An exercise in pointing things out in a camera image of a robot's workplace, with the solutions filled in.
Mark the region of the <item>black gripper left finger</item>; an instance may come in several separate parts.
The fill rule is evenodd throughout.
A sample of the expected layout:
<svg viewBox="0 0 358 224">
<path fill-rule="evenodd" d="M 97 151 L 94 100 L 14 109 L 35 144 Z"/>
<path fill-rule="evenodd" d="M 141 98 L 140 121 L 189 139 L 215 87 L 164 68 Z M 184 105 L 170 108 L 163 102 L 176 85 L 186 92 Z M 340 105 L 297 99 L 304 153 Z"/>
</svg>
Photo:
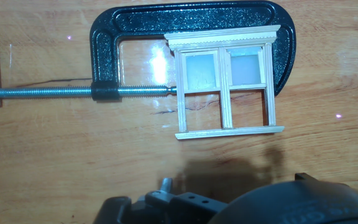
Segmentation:
<svg viewBox="0 0 358 224">
<path fill-rule="evenodd" d="M 158 190 L 148 192 L 134 203 L 126 196 L 105 200 L 93 223 L 208 223 L 227 207 L 226 203 L 191 192 L 174 195 L 172 182 L 171 178 L 163 179 Z"/>
</svg>

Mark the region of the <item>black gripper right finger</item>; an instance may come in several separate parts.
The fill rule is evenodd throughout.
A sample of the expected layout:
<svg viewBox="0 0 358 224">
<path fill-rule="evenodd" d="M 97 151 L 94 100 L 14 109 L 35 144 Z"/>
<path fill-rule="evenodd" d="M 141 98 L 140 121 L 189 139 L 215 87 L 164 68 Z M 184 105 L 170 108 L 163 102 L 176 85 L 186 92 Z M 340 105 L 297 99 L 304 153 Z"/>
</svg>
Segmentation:
<svg viewBox="0 0 358 224">
<path fill-rule="evenodd" d="M 315 183 L 318 183 L 319 180 L 308 175 L 307 173 L 302 172 L 302 173 L 295 174 L 295 182 L 302 182 L 302 183 L 306 183 L 306 184 L 315 184 Z"/>
</svg>

